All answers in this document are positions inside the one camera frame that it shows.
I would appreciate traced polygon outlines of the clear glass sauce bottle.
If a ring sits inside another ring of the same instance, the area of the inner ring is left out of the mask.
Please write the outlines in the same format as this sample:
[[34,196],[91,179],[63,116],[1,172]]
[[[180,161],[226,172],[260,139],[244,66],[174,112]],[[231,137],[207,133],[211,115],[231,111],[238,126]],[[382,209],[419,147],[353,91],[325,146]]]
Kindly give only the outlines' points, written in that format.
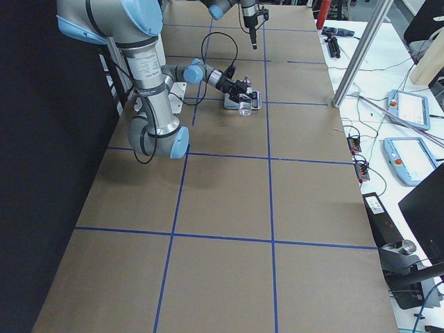
[[[248,76],[245,76],[242,82],[246,85],[246,87],[251,87],[250,79]],[[243,117],[250,116],[252,114],[252,104],[253,98],[251,96],[241,94],[239,96],[239,114]]]

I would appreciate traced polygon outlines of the silver digital kitchen scale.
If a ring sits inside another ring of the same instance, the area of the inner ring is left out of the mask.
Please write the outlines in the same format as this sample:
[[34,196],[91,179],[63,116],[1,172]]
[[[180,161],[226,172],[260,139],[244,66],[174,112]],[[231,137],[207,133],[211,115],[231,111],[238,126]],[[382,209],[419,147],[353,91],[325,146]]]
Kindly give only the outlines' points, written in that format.
[[[253,90],[253,97],[250,100],[247,98],[241,98],[241,102],[243,104],[249,102],[252,110],[260,110],[262,108],[262,95],[259,90]],[[230,100],[229,94],[224,95],[224,108],[228,110],[236,110],[239,109],[239,104]]]

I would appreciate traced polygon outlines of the folded blue umbrella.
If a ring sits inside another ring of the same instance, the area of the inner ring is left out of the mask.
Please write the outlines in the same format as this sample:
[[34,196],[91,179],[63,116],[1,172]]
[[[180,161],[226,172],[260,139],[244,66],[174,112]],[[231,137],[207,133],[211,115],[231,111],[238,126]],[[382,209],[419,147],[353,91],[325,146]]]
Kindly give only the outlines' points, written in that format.
[[354,37],[355,32],[344,29],[344,28],[335,28],[324,26],[321,33],[325,36],[338,36],[338,37]]

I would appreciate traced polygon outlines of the black folded tripod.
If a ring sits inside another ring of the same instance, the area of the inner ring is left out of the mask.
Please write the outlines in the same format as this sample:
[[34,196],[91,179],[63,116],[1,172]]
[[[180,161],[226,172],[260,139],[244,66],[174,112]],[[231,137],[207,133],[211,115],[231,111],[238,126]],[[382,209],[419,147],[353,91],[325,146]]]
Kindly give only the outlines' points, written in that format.
[[325,42],[327,43],[327,49],[329,51],[329,55],[331,58],[340,58],[341,57],[341,50],[339,47],[339,44],[337,42],[337,38],[334,35],[327,35],[327,38],[325,39]]

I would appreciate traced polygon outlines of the upper orange terminal block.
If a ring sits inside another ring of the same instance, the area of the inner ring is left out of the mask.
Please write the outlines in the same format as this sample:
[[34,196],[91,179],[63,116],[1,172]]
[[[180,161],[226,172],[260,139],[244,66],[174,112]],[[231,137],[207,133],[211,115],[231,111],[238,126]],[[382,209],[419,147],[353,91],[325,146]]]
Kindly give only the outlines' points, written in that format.
[[361,152],[361,137],[359,135],[348,135],[347,143],[352,155]]

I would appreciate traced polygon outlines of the black office chair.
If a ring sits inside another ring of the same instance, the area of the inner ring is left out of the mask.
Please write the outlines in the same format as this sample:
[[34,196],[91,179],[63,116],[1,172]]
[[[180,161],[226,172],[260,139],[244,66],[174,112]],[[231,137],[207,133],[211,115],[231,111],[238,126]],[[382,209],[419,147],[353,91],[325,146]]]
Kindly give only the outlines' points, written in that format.
[[427,0],[404,32],[411,55],[425,52],[434,36],[443,28],[443,0]]

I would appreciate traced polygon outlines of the far blue teach pendant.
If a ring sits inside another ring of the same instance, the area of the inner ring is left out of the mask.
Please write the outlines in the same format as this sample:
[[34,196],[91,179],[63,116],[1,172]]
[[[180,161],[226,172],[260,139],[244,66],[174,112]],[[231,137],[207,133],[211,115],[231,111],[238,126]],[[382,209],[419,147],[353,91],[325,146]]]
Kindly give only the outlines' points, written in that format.
[[426,96],[393,89],[388,93],[387,111],[392,123],[408,123],[420,130],[431,128]]

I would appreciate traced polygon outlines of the blue teach pendant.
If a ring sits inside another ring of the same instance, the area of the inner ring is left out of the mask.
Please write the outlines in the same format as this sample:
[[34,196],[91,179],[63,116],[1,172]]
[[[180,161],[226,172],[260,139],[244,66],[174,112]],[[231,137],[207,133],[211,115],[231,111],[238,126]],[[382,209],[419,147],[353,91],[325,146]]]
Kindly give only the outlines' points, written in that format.
[[406,186],[419,185],[438,168],[432,152],[419,137],[388,137],[382,146],[387,162]]
[[426,96],[393,89],[388,93],[387,111],[392,123],[408,123],[420,130],[431,128]]

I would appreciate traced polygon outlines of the near blue teach pendant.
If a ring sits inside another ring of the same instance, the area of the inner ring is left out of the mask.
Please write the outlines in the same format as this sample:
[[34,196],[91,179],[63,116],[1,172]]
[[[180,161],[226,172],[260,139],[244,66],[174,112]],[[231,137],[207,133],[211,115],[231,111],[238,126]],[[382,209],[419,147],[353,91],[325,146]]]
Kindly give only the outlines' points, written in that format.
[[388,137],[382,146],[387,162],[406,186],[419,185],[438,168],[432,152],[419,137]]

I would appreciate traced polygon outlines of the wooden board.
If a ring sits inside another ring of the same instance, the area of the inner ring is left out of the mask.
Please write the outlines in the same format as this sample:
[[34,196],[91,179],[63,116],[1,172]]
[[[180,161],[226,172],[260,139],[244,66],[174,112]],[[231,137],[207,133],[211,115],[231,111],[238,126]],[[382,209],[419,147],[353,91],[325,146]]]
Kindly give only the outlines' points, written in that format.
[[443,68],[443,28],[420,59],[410,79],[415,85],[428,85]]

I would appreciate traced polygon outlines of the black box white label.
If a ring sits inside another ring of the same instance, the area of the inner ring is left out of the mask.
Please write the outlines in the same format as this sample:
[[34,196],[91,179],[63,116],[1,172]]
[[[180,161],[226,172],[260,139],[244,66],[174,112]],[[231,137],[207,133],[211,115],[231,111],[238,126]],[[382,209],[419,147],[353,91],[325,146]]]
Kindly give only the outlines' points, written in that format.
[[362,195],[373,238],[378,248],[393,246],[404,240],[379,196],[375,192]]

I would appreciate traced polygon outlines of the metal rod green tip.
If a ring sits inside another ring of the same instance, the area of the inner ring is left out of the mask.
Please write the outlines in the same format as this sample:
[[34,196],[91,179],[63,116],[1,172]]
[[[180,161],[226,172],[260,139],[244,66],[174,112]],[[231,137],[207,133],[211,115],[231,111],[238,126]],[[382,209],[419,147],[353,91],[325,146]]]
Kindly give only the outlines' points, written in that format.
[[379,109],[393,123],[410,128],[443,147],[443,138],[428,133],[431,129],[431,120],[426,96],[395,89],[388,95],[388,104],[385,108],[364,96],[357,95],[357,98]]

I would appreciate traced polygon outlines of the black monitor with stand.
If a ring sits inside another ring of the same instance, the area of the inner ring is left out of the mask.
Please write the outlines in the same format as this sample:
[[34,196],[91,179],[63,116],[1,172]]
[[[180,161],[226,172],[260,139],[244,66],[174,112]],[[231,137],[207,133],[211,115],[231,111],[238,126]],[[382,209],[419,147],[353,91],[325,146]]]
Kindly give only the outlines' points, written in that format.
[[435,278],[443,278],[443,165],[399,203],[400,211],[431,265],[417,255],[379,250],[384,278],[401,309],[424,304]]

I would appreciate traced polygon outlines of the aluminium frame post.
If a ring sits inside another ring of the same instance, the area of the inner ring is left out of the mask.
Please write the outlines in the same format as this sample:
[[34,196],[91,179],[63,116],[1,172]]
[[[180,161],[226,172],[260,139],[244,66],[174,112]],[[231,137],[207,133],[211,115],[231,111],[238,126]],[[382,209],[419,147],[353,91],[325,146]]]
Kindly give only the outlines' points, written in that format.
[[341,106],[393,2],[394,0],[380,0],[377,2],[375,10],[364,29],[357,48],[332,99],[332,106],[334,108]]

